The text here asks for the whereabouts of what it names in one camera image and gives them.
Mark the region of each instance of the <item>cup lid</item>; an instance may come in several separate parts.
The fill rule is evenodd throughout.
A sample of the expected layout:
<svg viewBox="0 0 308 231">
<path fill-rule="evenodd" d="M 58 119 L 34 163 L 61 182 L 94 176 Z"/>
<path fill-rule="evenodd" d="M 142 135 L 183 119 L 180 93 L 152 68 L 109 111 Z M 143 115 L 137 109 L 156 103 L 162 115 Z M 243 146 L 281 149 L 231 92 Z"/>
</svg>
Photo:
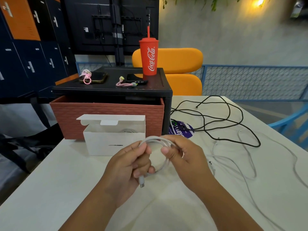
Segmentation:
<svg viewBox="0 0 308 231">
<path fill-rule="evenodd" d="M 142 38 L 142 40 L 140 40 L 139 42 L 158 42 L 159 40 L 155 39 L 155 38 Z"/>
</svg>

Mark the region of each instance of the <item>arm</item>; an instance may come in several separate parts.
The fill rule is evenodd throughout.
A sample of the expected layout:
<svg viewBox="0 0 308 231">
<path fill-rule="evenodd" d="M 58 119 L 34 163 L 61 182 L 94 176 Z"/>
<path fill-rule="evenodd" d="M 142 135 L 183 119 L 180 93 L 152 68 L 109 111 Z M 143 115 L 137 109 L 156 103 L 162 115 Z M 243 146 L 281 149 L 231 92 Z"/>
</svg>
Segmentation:
<svg viewBox="0 0 308 231">
<path fill-rule="evenodd" d="M 102 231 L 118 207 L 139 186 L 138 177 L 154 173 L 151 149 L 139 142 L 123 148 L 107 164 L 104 175 L 59 231 Z"/>
<path fill-rule="evenodd" d="M 241 205 L 214 178 L 201 147 L 183 136 L 163 136 L 176 148 L 162 147 L 183 183 L 204 203 L 219 231 L 262 231 Z"/>
</svg>

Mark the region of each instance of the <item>person's right hand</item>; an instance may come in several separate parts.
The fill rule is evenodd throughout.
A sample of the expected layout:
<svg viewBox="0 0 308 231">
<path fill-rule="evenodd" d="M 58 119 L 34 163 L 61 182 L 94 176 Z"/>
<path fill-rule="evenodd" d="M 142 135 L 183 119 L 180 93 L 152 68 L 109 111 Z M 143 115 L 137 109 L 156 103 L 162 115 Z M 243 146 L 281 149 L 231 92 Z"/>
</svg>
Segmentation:
<svg viewBox="0 0 308 231">
<path fill-rule="evenodd" d="M 164 135 L 162 137 L 179 146 L 180 150 L 175 147 L 162 147 L 160 151 L 172 162 L 180 179 L 188 189 L 198 194 L 200 188 L 206 185 L 209 180 L 215 180 L 200 146 L 179 135 Z"/>
</svg>

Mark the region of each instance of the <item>brick-patterned drawer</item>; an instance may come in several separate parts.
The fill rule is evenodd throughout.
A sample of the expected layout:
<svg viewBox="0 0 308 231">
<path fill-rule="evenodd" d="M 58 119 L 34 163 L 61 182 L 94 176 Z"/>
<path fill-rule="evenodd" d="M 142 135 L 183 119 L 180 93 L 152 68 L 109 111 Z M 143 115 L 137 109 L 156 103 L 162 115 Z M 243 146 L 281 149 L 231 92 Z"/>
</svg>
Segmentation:
<svg viewBox="0 0 308 231">
<path fill-rule="evenodd" d="M 145 115 L 146 137 L 160 136 L 164 118 L 164 101 L 160 105 L 112 104 L 112 103 L 72 103 L 66 96 L 50 102 L 63 136 L 67 140 L 84 140 L 86 126 L 76 118 L 83 114 Z"/>
</svg>

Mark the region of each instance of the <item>orange locker door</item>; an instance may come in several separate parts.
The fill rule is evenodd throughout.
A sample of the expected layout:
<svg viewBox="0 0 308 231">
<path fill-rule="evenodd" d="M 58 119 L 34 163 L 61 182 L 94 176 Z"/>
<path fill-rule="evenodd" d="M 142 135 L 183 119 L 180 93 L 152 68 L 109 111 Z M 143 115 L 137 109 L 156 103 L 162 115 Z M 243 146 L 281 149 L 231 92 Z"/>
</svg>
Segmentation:
<svg viewBox="0 0 308 231">
<path fill-rule="evenodd" d="M 14 39 L 41 40 L 27 0 L 0 0 L 0 5 Z"/>
</svg>

